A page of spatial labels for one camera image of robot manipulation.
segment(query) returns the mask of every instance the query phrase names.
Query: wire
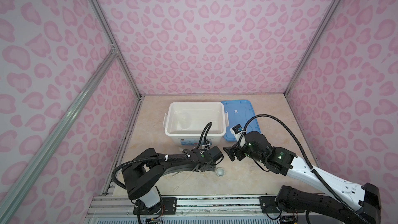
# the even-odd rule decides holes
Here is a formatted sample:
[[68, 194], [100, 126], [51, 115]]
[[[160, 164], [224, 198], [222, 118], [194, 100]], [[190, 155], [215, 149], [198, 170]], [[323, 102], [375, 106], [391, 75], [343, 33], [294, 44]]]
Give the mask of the wire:
[[[184, 160], [184, 159], [186, 159], [186, 158], [187, 158], [187, 156], [186, 156], [185, 154], [177, 154], [177, 155], [170, 155], [170, 156], [168, 157], [167, 160], [168, 160], [168, 161], [169, 161], [169, 160], [171, 160], [171, 161], [176, 161], [176, 160]], [[142, 158], [133, 159], [133, 160], [131, 160], [131, 161], [122, 163], [121, 165], [117, 166], [117, 167], [112, 171], [112, 174], [111, 174], [112, 181], [114, 181], [114, 182], [116, 183], [116, 185], [118, 185], [119, 187], [121, 187], [121, 188], [123, 188], [123, 189], [126, 189], [126, 185], [124, 185], [121, 181], [119, 181], [119, 180], [116, 178], [116, 173], [117, 173], [119, 170], [121, 170], [122, 168], [127, 167], [127, 166], [129, 166], [129, 165], [131, 165], [131, 164], [133, 164], [133, 163], [142, 163], [142, 162], [148, 162], [148, 161], [162, 161], [162, 160], [166, 160], [166, 157], [142, 157]]]
[[263, 167], [260, 166], [260, 164], [258, 164], [258, 162], [256, 160], [253, 159], [253, 161], [257, 164], [257, 166], [262, 169], [265, 172], [269, 172], [269, 170], [265, 170]]
[[307, 210], [305, 212], [305, 220], [307, 221], [307, 224], [311, 224], [309, 214], [310, 214], [310, 211]]
[[282, 211], [279, 209], [279, 208], [277, 208], [278, 210], [279, 210], [279, 215], [278, 215], [278, 217], [276, 217], [276, 218], [271, 218], [269, 215], [268, 215], [268, 213], [267, 213], [267, 207], [269, 207], [269, 206], [272, 206], [272, 207], [275, 207], [275, 205], [274, 204], [268, 204], [268, 205], [266, 205], [264, 208], [266, 209], [266, 215], [267, 215], [267, 217], [268, 218], [270, 218], [271, 220], [277, 220], [277, 219], [279, 219], [279, 217], [281, 216], [281, 214], [282, 214]]
[[141, 201], [138, 201], [138, 207], [137, 207], [137, 220], [138, 220], [138, 224], [142, 224], [142, 222], [141, 222], [141, 217], [140, 217], [140, 211], [141, 211]]
[[[319, 179], [319, 181], [321, 181], [321, 183], [323, 184], [323, 186], [325, 186], [325, 188], [332, 194], [332, 196], [335, 197], [335, 199], [340, 202], [346, 209], [348, 209], [348, 211], [350, 211], [351, 213], [353, 213], [359, 220], [361, 220], [363, 223], [365, 224], [371, 224], [368, 220], [366, 220], [364, 217], [362, 217], [360, 214], [358, 214], [352, 207], [350, 207], [329, 185], [328, 183], [321, 177], [321, 175], [316, 171], [316, 169], [314, 169], [314, 167], [312, 166], [310, 160], [308, 159], [303, 147], [301, 146], [301, 143], [299, 142], [299, 140], [296, 138], [296, 136], [294, 135], [294, 133], [289, 129], [289, 127], [286, 126], [285, 123], [283, 123], [281, 120], [279, 120], [277, 117], [274, 117], [272, 115], [269, 114], [258, 114], [254, 117], [251, 117], [247, 122], [245, 127], [243, 128], [243, 134], [244, 135], [246, 133], [246, 128], [247, 126], [250, 124], [250, 122], [258, 117], [268, 117], [271, 118], [273, 120], [276, 120], [278, 123], [280, 123], [285, 129], [286, 131], [292, 136], [292, 138], [294, 139], [294, 141], [296, 142], [298, 148], [300, 149], [300, 152], [304, 158], [304, 161], [306, 162], [306, 164], [308, 165], [308, 167], [310, 167], [311, 172], [313, 172], [316, 177]], [[239, 141], [238, 141], [238, 147], [240, 147], [240, 141], [242, 138], [242, 135], [239, 137]]]
[[222, 161], [223, 159], [224, 159], [224, 156], [222, 156], [221, 160], [220, 160], [218, 163], [216, 163], [216, 164], [211, 163], [210, 165], [216, 166], [217, 164], [221, 163], [221, 161]]
[[207, 125], [203, 129], [202, 134], [200, 135], [199, 143], [198, 143], [198, 145], [196, 147], [197, 149], [199, 149], [199, 147], [200, 147], [200, 145], [202, 143], [202, 138], [203, 138], [203, 135], [205, 134], [205, 132], [206, 132], [206, 134], [205, 134], [205, 140], [206, 140], [207, 133], [209, 132], [210, 127], [211, 127], [212, 124], [213, 124], [212, 122], [207, 123]]

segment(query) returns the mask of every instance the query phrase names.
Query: marble tabletop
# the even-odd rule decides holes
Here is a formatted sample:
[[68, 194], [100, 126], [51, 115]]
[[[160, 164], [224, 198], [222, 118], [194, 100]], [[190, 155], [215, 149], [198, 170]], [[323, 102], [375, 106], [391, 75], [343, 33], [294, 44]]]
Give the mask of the marble tabletop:
[[[258, 95], [198, 95], [198, 96], [145, 96], [134, 127], [133, 134], [125, 151], [123, 162], [134, 159], [147, 148], [154, 148], [163, 154], [181, 153], [182, 149], [193, 147], [176, 146], [166, 136], [162, 127], [164, 114], [176, 101], [227, 101], [249, 100], [256, 114], [271, 114], [283, 121], [301, 142], [309, 160], [316, 164], [307, 143], [297, 125], [292, 111], [282, 94]], [[289, 133], [275, 120], [257, 118], [261, 133], [272, 146], [281, 146], [301, 156], [300, 150]], [[288, 185], [301, 191], [319, 193], [303, 182], [281, 174], [263, 172], [251, 159], [232, 162], [222, 150], [232, 146], [233, 142], [221, 139], [218, 147], [224, 153], [224, 160], [217, 166], [225, 170], [219, 177], [216, 172], [180, 172], [165, 175], [156, 186], [162, 195], [257, 195], [277, 194], [282, 185]], [[123, 182], [121, 173], [118, 179]], [[127, 195], [126, 190], [116, 186], [114, 196]]]

